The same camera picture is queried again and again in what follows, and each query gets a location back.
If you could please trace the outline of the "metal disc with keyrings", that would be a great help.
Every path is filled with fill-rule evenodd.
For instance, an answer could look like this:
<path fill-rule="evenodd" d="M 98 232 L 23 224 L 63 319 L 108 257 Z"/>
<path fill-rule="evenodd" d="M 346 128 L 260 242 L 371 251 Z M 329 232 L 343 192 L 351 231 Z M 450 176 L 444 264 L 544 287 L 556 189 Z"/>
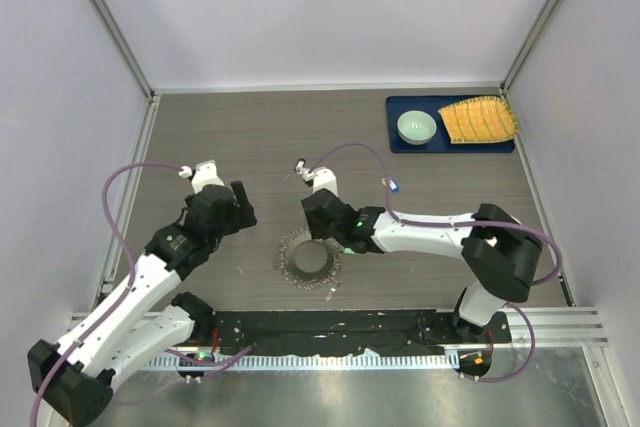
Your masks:
<path fill-rule="evenodd" d="M 308 227 L 287 233 L 277 247 L 274 268 L 293 286 L 327 288 L 326 301 L 339 287 L 343 248 L 334 240 L 313 239 Z"/>

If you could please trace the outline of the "key with blue tag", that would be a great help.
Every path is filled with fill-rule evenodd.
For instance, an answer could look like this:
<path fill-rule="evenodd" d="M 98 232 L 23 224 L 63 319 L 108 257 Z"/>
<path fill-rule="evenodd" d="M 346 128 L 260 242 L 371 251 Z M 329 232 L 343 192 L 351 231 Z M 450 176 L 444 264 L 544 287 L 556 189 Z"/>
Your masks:
<path fill-rule="evenodd" d="M 383 177 L 381 179 L 381 183 L 392 193 L 398 193 L 399 192 L 399 185 L 396 183 L 396 181 L 393 178 L 390 177 Z"/>

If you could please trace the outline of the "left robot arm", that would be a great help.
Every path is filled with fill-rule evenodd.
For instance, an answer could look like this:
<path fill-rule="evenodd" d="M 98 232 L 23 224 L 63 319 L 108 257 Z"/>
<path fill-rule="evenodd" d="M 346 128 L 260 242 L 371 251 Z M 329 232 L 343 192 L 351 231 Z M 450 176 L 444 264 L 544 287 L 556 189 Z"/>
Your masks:
<path fill-rule="evenodd" d="M 244 185 L 219 180 L 193 185 L 178 221 L 156 231 L 133 270 L 94 311 L 55 342 L 27 353 L 36 395 L 31 425 L 46 403 L 72 426 L 88 426 L 119 387 L 155 354 L 178 343 L 205 344 L 213 310 L 190 293 L 178 295 L 155 320 L 144 314 L 209 260 L 222 239 L 257 223 Z"/>

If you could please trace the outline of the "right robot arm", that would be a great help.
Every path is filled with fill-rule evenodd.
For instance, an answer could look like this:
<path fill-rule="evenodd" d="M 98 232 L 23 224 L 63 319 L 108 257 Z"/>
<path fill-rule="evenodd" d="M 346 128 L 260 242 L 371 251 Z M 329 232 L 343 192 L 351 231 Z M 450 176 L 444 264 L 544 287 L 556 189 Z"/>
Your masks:
<path fill-rule="evenodd" d="M 451 318 L 457 338 L 482 337 L 496 311 L 529 297 L 542 242 L 500 207 L 454 216 L 359 210 L 327 189 L 301 201 L 314 240 L 334 240 L 357 254 L 417 252 L 461 260 L 475 277 L 461 293 Z"/>

